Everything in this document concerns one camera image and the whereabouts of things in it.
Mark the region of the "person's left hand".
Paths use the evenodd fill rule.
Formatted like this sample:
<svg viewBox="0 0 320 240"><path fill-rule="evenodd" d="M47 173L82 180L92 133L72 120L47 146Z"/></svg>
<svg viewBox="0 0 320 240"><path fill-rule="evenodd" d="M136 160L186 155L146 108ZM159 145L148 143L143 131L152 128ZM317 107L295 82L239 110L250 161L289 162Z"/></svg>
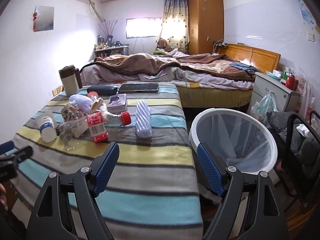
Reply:
<svg viewBox="0 0 320 240"><path fill-rule="evenodd" d="M7 191L6 191L5 187L2 184L0 184L0 202L1 202L1 206L4 208L5 211L8 211L6 194L7 194Z"/></svg>

